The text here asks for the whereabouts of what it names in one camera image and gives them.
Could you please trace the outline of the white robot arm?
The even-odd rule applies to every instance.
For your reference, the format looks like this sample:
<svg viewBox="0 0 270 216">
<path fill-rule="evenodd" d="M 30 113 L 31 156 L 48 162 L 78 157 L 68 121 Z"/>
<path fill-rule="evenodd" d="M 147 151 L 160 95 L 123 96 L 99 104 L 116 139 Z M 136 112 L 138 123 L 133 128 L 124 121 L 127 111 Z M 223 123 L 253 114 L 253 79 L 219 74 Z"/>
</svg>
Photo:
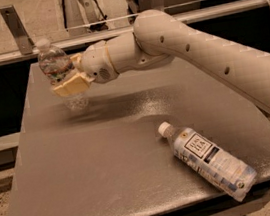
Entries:
<svg viewBox="0 0 270 216">
<path fill-rule="evenodd" d="M 227 85 L 270 114 L 270 53 L 241 45 L 176 20 L 160 10 L 146 10 L 131 33 L 102 40 L 75 54 L 70 76 L 51 89 L 68 97 L 107 83 L 129 70 L 155 68 L 182 58 Z"/>
</svg>

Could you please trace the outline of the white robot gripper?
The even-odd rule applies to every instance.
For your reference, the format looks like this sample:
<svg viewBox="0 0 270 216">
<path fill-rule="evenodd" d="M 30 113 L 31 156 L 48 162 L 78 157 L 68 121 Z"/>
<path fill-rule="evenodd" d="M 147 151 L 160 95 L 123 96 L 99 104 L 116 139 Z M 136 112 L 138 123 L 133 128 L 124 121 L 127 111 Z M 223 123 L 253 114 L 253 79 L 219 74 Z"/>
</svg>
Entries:
<svg viewBox="0 0 270 216">
<path fill-rule="evenodd" d="M 84 72 L 75 73 L 67 80 L 52 87 L 53 94 L 59 97 L 83 93 L 90 88 L 93 81 L 103 84 L 115 80 L 119 76 L 109 58 L 107 42 L 104 40 L 90 45 L 82 54 L 73 54 L 70 60 L 76 69 L 83 68 L 86 74 Z"/>
</svg>

